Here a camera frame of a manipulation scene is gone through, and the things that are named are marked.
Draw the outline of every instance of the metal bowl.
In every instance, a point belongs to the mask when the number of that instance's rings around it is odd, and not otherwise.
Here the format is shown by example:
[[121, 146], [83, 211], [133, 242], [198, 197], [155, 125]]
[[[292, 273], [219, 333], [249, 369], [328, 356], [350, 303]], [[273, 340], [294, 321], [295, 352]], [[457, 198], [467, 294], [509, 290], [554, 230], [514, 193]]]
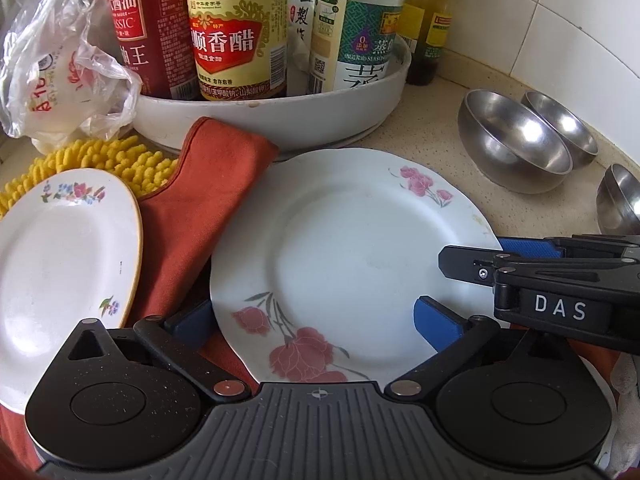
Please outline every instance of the metal bowl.
[[640, 182], [627, 168], [612, 164], [605, 171], [596, 210], [600, 232], [606, 235], [640, 235]]
[[458, 129], [480, 171], [512, 191], [549, 191], [572, 170], [558, 133], [526, 106], [495, 92], [468, 92], [458, 112]]
[[562, 137], [564, 145], [571, 153], [574, 170], [588, 166], [598, 155], [598, 143], [578, 117], [558, 101], [536, 91], [526, 92], [522, 104], [533, 110]]

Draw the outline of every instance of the floral plate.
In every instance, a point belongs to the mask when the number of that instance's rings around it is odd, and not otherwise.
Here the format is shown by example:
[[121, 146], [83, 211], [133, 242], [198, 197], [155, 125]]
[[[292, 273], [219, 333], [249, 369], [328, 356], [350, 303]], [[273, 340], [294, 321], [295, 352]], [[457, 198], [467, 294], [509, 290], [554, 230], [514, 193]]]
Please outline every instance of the floral plate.
[[493, 313], [491, 288], [438, 270], [445, 245], [500, 249], [482, 213], [442, 177], [385, 152], [305, 153], [271, 166], [215, 249], [223, 335], [258, 381], [373, 380], [435, 350], [415, 300]]
[[116, 176], [69, 170], [25, 194], [0, 221], [0, 403], [24, 413], [78, 321], [127, 319], [142, 225]]

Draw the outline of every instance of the yellow chenille cloth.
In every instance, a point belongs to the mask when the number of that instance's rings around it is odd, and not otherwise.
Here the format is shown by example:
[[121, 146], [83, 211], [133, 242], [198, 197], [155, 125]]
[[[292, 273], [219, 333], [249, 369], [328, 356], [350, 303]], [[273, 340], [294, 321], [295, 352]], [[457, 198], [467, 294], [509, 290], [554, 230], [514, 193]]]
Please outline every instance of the yellow chenille cloth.
[[138, 136], [107, 142], [79, 139], [45, 158], [36, 158], [27, 173], [8, 182], [4, 192], [0, 192], [0, 218], [32, 187], [73, 168], [95, 168], [113, 173], [136, 197], [164, 186], [175, 170], [177, 159], [164, 158], [162, 152], [150, 152], [144, 144], [137, 142]]

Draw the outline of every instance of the yellow bottle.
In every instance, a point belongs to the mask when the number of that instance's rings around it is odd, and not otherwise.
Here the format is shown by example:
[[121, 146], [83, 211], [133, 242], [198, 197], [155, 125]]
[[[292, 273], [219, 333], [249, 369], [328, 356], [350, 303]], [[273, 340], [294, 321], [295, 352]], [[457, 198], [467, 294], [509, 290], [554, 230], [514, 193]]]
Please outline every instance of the yellow bottle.
[[438, 59], [451, 24], [452, 0], [405, 0], [398, 34], [411, 49], [413, 59], [406, 81], [427, 85], [435, 76]]

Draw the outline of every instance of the ribbed gray surface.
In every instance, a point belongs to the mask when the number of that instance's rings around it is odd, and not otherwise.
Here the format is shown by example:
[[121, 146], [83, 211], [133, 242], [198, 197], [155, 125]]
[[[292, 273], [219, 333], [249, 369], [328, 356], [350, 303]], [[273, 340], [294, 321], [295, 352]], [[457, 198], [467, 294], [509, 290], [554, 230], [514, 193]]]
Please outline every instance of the ribbed gray surface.
[[[451, 449], [426, 412], [383, 399], [368, 383], [265, 384], [247, 402], [212, 410], [171, 456], [126, 472], [73, 472], [56, 480], [506, 480]], [[527, 480], [542, 476], [526, 475]], [[601, 479], [592, 468], [548, 480]]]

